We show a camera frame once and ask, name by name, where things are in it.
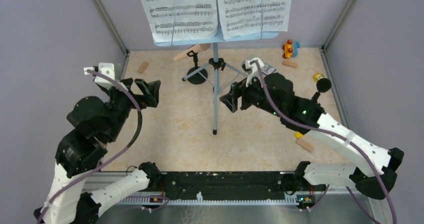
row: gray wall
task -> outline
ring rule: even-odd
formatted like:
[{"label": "gray wall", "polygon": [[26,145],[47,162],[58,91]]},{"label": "gray wall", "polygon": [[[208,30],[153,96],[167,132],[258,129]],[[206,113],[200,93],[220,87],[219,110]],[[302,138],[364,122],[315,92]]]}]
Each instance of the gray wall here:
[{"label": "gray wall", "polygon": [[353,129],[405,152],[391,192],[399,223],[423,223],[424,0],[358,0],[329,48]]},{"label": "gray wall", "polygon": [[[153,43],[141,0],[102,0],[102,2],[127,49],[164,49]],[[289,38],[299,41],[302,46],[321,46],[346,2],[347,0],[292,0],[288,32],[281,32],[273,39],[229,42],[223,43],[220,47],[279,47]]]},{"label": "gray wall", "polygon": [[79,99],[83,67],[123,62],[91,0],[0,0],[0,223],[35,223]]}]

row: black ball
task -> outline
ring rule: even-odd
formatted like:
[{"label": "black ball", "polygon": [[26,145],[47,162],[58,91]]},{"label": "black ball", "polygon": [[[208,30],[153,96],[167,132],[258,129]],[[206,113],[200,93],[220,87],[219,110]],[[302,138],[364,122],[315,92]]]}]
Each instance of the black ball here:
[{"label": "black ball", "polygon": [[331,89],[332,83],[328,78],[322,78],[316,82],[316,89],[320,93],[325,93]]}]

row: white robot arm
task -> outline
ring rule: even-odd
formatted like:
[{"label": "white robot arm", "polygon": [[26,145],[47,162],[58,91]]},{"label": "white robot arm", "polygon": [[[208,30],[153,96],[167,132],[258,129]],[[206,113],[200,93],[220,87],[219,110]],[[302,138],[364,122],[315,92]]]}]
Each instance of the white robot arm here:
[{"label": "white robot arm", "polygon": [[[131,92],[132,79],[116,81],[115,66],[112,63],[100,63],[98,67],[85,68],[84,73],[91,74],[89,70],[115,81],[132,95],[140,109],[157,107],[160,81],[146,83],[136,79],[135,83],[143,95],[135,95]],[[156,165],[147,162],[104,189],[82,193],[89,173],[98,168],[101,158],[107,153],[105,144],[116,140],[131,109],[136,108],[135,104],[108,80],[96,76],[94,82],[110,99],[104,103],[94,96],[83,98],[66,117],[74,129],[59,143],[50,192],[44,206],[34,211],[34,216],[39,221],[42,220],[41,223],[95,223],[114,204],[149,185],[156,185],[160,178],[161,173]],[[63,191],[71,182],[75,184]]]},{"label": "white robot arm", "polygon": [[[236,112],[238,98],[242,97],[241,110],[255,106],[280,117],[269,103],[263,88],[264,85],[256,75],[260,72],[257,70],[258,66],[261,69],[263,68],[263,62],[259,58],[254,57],[246,60],[242,67],[248,72],[253,70],[249,75],[252,75],[252,77],[234,82],[229,93],[222,96],[220,101],[231,112]],[[385,198],[371,165],[375,167],[386,189],[390,191],[395,184],[397,178],[395,171],[401,164],[404,153],[398,148],[387,150],[370,143],[338,123],[330,114],[325,112],[317,99],[320,93],[327,92],[331,88],[331,82],[328,79],[323,78],[317,82],[318,92],[312,99],[295,96],[293,83],[279,73],[267,75],[264,81],[271,99],[285,116],[302,125],[328,130],[347,138],[347,141],[343,141],[327,133],[299,127],[280,117],[281,123],[287,128],[321,141],[352,162],[346,165],[301,162],[294,172],[295,176],[306,179],[311,185],[329,184],[355,187],[370,198],[379,200]],[[350,144],[351,141],[369,157],[371,163],[368,163],[363,155]]]},{"label": "white robot arm", "polygon": [[[95,190],[91,193],[82,193],[86,182],[86,180],[83,180],[63,192],[52,204],[48,205],[49,209],[44,214],[42,220],[46,224],[95,223],[113,205],[149,186],[151,179],[148,178],[148,175],[143,170],[145,167],[147,167],[146,171],[150,172],[154,178],[159,178],[161,173],[154,164],[143,163],[139,169],[133,171],[125,178],[106,188]],[[54,180],[47,196],[47,201],[65,185],[84,174],[86,173],[68,178],[63,166],[56,164],[54,168]]]}]

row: toy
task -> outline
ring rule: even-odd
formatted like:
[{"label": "toy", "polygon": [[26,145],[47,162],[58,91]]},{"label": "toy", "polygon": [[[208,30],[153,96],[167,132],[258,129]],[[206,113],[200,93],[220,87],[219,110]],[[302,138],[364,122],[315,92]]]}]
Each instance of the toy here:
[{"label": "toy", "polygon": [[289,39],[287,42],[282,46],[284,53],[282,54],[283,58],[294,58],[298,55],[298,48],[300,48],[299,42],[294,42]]},{"label": "toy", "polygon": [[288,60],[283,60],[282,63],[283,63],[283,65],[289,66],[289,67],[292,67],[292,68],[297,68],[298,67],[298,64],[297,63],[291,62],[291,61],[288,61]]},{"label": "toy", "polygon": [[315,74],[314,76],[313,76],[313,80],[315,81],[315,82],[318,82],[318,80],[320,80],[320,79],[322,79],[322,78],[325,78],[324,77],[324,75],[322,74],[322,73],[317,73],[317,74]]}]

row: metal corner frame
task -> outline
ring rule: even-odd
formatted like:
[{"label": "metal corner frame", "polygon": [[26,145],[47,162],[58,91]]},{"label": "metal corner frame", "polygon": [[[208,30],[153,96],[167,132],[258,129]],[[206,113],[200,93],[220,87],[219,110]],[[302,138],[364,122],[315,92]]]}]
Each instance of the metal corner frame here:
[{"label": "metal corner frame", "polygon": [[117,43],[117,45],[119,46],[121,51],[123,52],[125,58],[127,58],[129,51],[126,48],[124,41],[122,40],[117,28],[115,27],[114,23],[112,22],[112,19],[110,18],[108,12],[106,11],[106,8],[103,5],[102,1],[101,0],[92,0],[92,1],[93,1],[94,6],[96,7],[100,17],[104,21],[106,28],[108,29],[108,31],[112,35],[113,39],[115,40],[115,42]]},{"label": "metal corner frame", "polygon": [[352,7],[353,7],[353,5],[355,4],[356,1],[357,0],[348,0],[348,2],[346,3],[346,5],[344,6],[343,11],[341,12],[341,14],[340,14],[339,18],[337,19],[336,23],[334,24],[333,28],[331,29],[331,32],[328,35],[325,43],[322,45],[324,51],[326,51],[328,49],[328,47],[330,46],[330,44],[333,41],[335,35],[339,31],[341,25],[345,21],[346,17],[350,13],[350,11],[351,11],[351,9],[352,9]]},{"label": "metal corner frame", "polygon": [[329,57],[327,55],[327,51],[321,47],[319,49],[319,52],[321,53],[322,62],[324,63],[324,68],[326,70],[327,76],[329,80],[331,80],[331,82],[333,83],[331,90],[334,96],[335,104],[337,106],[338,114],[340,115],[341,123],[345,127],[352,129],[352,124],[350,122],[348,112],[346,111],[345,103],[343,102],[343,97],[339,89],[339,84],[334,74]]}]

